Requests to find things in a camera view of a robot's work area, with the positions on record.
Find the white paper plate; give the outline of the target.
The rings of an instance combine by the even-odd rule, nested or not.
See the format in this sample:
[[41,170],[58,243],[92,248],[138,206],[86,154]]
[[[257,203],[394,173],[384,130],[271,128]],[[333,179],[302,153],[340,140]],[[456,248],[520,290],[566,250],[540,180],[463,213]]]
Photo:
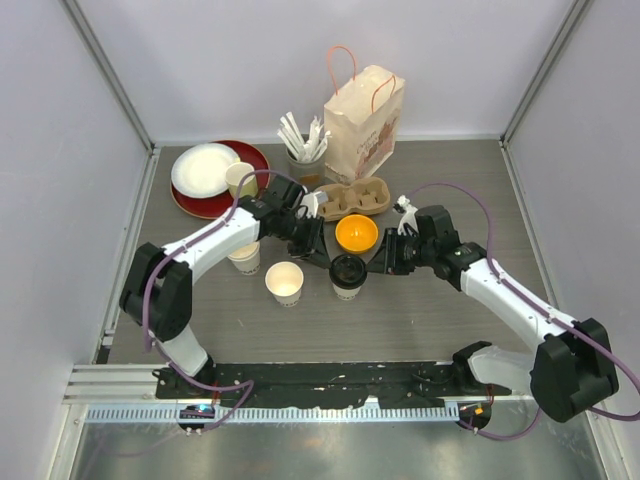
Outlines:
[[239,155],[226,145],[197,145],[174,162],[171,183],[179,193],[191,198],[215,197],[228,190],[226,170],[239,161]]

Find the green cup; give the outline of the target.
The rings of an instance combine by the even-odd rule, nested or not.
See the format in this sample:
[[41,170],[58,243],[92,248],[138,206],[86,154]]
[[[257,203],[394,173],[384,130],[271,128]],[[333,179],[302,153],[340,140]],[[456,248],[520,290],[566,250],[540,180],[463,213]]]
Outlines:
[[257,195],[259,187],[254,172],[254,167],[245,162],[236,162],[227,168],[225,181],[234,199]]

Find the white paper cup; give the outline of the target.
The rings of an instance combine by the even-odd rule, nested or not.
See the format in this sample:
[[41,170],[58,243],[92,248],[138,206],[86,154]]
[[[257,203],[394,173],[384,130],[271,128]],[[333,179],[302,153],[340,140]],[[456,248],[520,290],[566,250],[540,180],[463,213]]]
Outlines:
[[278,262],[265,274],[266,288],[284,307],[293,307],[299,302],[303,283],[304,273],[293,262]]
[[341,300],[349,301],[353,300],[357,296],[360,292],[361,286],[333,283],[333,289]]

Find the grey straw holder cup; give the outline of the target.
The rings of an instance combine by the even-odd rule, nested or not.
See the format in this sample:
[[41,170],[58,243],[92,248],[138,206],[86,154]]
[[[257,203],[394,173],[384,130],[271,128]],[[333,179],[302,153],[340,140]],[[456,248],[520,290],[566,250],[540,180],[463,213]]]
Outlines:
[[309,163],[299,162],[293,153],[287,149],[288,175],[309,191],[313,191],[325,183],[324,156]]

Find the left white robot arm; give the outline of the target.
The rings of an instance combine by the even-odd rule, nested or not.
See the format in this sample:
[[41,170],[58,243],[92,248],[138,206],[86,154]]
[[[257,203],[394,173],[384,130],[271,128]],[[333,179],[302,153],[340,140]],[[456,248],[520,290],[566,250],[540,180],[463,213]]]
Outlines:
[[291,257],[328,268],[324,219],[328,201],[287,177],[276,177],[257,197],[243,196],[216,221],[163,247],[138,247],[119,306],[141,326],[145,344],[154,344],[179,373],[178,386],[200,399],[215,381],[215,363],[189,326],[193,286],[209,269],[242,247],[264,237],[287,243]]

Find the aluminium front rail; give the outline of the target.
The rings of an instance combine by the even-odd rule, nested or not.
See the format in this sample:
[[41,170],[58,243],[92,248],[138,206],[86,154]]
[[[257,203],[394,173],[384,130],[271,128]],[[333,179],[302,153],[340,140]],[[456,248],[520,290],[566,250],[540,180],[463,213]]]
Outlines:
[[[179,403],[156,404],[98,404],[88,408],[85,421],[90,424],[107,423],[212,423],[230,410],[217,406],[215,415],[206,417],[196,413],[197,405]],[[344,409],[240,408],[230,415],[230,424],[279,423],[373,423],[373,422],[457,422],[458,405],[447,402],[440,407],[382,408],[376,400],[360,407]]]

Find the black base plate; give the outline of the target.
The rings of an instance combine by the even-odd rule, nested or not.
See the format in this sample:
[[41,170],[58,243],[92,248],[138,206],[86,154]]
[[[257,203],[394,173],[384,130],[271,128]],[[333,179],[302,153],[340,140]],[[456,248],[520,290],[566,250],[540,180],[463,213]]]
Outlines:
[[475,380],[460,362],[219,363],[212,383],[252,380],[245,408],[359,408],[375,397],[384,409],[436,407],[446,397],[508,396],[511,390]]

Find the paper takeout bag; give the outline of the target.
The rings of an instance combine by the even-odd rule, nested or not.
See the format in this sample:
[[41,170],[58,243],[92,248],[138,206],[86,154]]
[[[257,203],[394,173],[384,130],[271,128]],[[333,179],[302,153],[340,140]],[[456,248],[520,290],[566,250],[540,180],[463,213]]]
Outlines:
[[324,104],[324,126],[330,132],[324,159],[327,176],[349,184],[372,176],[394,153],[405,80],[377,65],[361,69],[350,54],[352,73],[340,84],[332,66],[338,50],[348,48],[335,45],[327,53],[334,93]]

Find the cardboard cup carrier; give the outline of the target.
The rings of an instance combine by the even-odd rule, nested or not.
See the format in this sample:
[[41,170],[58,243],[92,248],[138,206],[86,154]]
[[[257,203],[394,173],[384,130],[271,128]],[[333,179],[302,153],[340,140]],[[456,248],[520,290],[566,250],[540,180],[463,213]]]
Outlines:
[[386,182],[378,177],[363,178],[349,185],[328,184],[316,192],[325,192],[327,201],[319,207],[319,214],[327,221],[341,220],[347,215],[373,216],[385,212],[391,203]]

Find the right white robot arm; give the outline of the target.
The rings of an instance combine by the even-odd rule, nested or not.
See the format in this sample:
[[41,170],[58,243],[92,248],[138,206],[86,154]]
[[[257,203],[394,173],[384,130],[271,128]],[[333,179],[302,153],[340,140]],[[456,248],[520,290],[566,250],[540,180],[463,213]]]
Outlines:
[[594,319],[578,322],[522,287],[483,247],[463,243],[441,205],[407,206],[386,229],[367,264],[370,273],[408,275],[429,267],[456,290],[487,307],[530,348],[528,354],[492,345],[473,349],[451,380],[465,395],[486,384],[531,395],[551,419],[564,423],[619,390],[608,334]]

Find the orange bowl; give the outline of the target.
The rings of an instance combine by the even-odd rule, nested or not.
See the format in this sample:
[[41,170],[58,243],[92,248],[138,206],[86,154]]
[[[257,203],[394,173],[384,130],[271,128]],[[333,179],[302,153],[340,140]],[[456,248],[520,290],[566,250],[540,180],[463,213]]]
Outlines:
[[336,225],[335,238],[339,246],[351,254],[363,254],[377,243],[379,231],[376,223],[367,216],[351,214]]

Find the stack of white paper cups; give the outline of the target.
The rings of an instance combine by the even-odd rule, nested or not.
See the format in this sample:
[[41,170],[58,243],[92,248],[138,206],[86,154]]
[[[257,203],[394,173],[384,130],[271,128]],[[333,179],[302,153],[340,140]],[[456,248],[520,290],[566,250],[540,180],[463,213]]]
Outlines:
[[234,267],[243,275],[253,275],[260,268],[260,243],[253,242],[228,256]]

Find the wrapped white straws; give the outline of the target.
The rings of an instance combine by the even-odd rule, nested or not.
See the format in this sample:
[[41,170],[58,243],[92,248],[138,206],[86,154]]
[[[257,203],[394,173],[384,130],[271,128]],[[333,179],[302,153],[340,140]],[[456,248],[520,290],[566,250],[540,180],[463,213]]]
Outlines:
[[292,112],[280,117],[277,136],[284,142],[295,162],[310,164],[318,161],[328,148],[332,132],[314,117],[309,132],[303,135]]

